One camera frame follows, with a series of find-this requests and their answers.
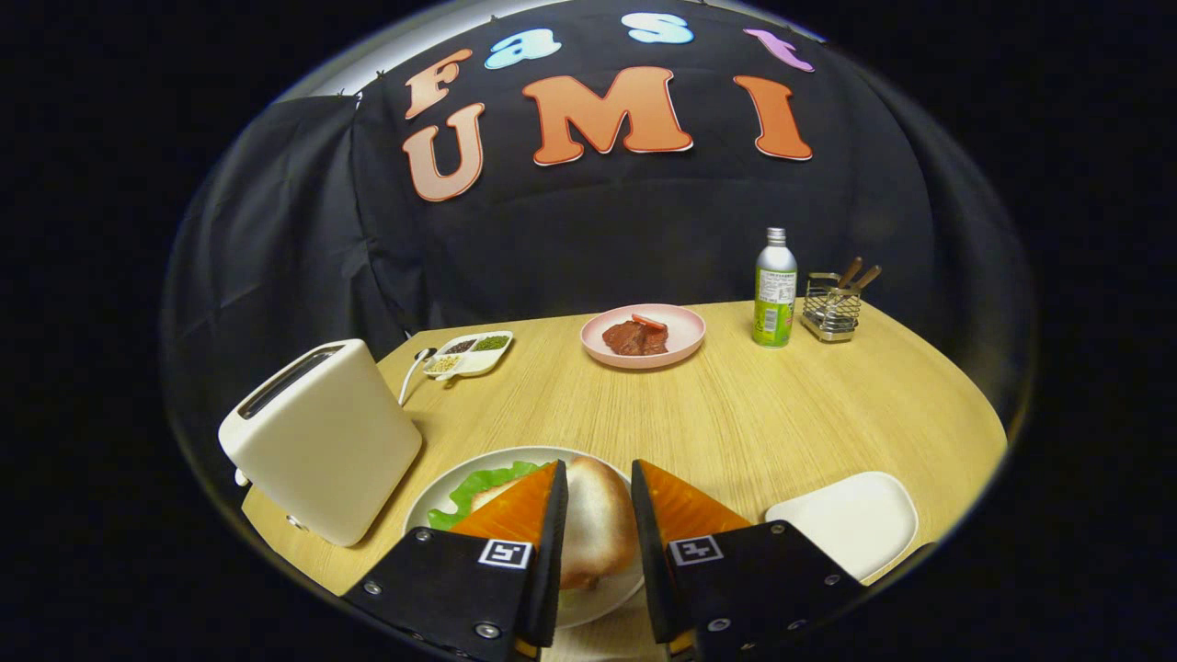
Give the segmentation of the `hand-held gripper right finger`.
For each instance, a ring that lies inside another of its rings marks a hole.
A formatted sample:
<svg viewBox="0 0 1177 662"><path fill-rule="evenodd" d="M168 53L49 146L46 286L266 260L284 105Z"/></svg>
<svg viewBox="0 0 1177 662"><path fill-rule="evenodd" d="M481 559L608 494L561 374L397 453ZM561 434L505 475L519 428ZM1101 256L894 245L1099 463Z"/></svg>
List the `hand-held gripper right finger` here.
<svg viewBox="0 0 1177 662"><path fill-rule="evenodd" d="M669 661L783 661L866 587L794 524L753 524L649 461L631 499L646 604Z"/></svg>

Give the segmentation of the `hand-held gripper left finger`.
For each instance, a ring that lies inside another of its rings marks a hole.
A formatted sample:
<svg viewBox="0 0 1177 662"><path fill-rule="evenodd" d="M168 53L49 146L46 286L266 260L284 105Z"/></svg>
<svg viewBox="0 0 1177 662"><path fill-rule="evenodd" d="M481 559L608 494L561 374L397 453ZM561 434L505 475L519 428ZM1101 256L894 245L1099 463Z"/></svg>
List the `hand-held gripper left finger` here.
<svg viewBox="0 0 1177 662"><path fill-rule="evenodd" d="M554 644L568 499L548 462L450 531L415 527L343 595L412 661L538 661Z"/></svg>

